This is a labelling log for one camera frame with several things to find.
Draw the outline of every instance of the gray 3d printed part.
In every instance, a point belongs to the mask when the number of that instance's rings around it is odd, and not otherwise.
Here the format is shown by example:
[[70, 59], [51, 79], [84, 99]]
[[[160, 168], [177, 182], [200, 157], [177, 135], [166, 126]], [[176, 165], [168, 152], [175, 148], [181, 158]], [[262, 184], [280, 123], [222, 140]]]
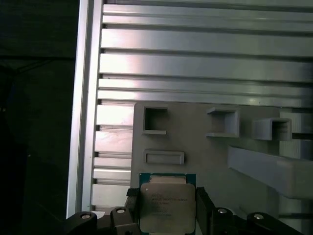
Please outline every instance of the gray 3d printed part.
[[228, 167], [290, 199], [313, 199], [313, 162], [228, 147]]
[[145, 163], [176, 165], [184, 164], [184, 152], [145, 149], [143, 154]]
[[239, 137], [239, 111], [224, 107], [213, 107], [206, 111], [212, 116], [212, 126], [217, 132], [206, 133], [207, 137]]
[[252, 137], [257, 140], [291, 141], [291, 135], [289, 118], [265, 118], [252, 123]]
[[143, 134], [166, 135], [164, 126], [168, 119], [166, 106], [149, 106], [143, 110]]

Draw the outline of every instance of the rectangular slot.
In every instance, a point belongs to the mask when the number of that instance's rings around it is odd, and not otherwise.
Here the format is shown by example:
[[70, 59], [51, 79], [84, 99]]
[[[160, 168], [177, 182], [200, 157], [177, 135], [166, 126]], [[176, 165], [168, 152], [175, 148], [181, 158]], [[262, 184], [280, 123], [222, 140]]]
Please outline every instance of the rectangular slot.
[[290, 141], [291, 120], [288, 118], [265, 118], [252, 124], [252, 137], [265, 141]]
[[206, 111], [211, 115], [211, 131], [207, 137], [239, 137], [238, 110], [213, 107]]
[[183, 165], [185, 161], [184, 158], [184, 152], [162, 150], [144, 151], [145, 163]]
[[273, 121], [272, 123], [272, 139], [287, 140], [288, 139], [288, 121]]
[[168, 118], [166, 107], [145, 107], [143, 133], [166, 135], [166, 123]]

